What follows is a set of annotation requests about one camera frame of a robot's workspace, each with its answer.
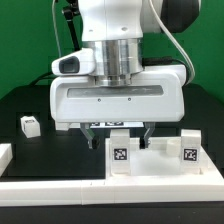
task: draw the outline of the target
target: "black cable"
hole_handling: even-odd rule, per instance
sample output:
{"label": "black cable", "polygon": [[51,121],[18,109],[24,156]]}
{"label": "black cable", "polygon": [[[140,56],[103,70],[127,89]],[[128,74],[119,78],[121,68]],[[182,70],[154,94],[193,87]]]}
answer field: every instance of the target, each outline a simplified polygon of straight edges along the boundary
{"label": "black cable", "polygon": [[29,86],[35,86],[39,81],[41,81],[43,79],[54,79],[55,78],[55,77],[47,77],[47,76],[50,76],[50,75],[54,75],[54,74],[52,74],[52,72],[47,72],[47,73],[44,73],[43,75],[40,75],[38,78],[36,78],[35,80],[33,80],[29,84]]}

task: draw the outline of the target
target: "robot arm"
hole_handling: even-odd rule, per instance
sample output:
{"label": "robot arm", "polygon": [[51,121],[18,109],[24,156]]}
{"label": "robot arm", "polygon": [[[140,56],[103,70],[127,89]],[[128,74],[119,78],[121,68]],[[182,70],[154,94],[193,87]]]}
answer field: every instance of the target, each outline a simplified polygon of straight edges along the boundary
{"label": "robot arm", "polygon": [[[200,0],[152,2],[173,32],[186,29],[200,10]],[[143,32],[161,32],[152,16],[152,2],[79,0],[84,48],[52,64],[60,76],[51,86],[51,113],[57,130],[81,128],[90,142],[94,140],[89,134],[91,123],[106,127],[108,122],[140,122],[147,129],[142,138],[145,144],[140,145],[147,147],[155,122],[179,121],[184,116],[184,66],[142,65]]]}

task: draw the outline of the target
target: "white base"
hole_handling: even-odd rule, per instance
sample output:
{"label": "white base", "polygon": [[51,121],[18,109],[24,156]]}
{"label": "white base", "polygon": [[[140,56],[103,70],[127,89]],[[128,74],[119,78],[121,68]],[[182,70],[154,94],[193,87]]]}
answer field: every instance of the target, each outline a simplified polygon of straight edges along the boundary
{"label": "white base", "polygon": [[224,180],[203,148],[200,174],[186,174],[180,159],[167,155],[167,140],[152,138],[150,149],[139,151],[131,139],[132,176],[113,177],[107,139],[105,180],[2,182],[0,206],[224,201]]}

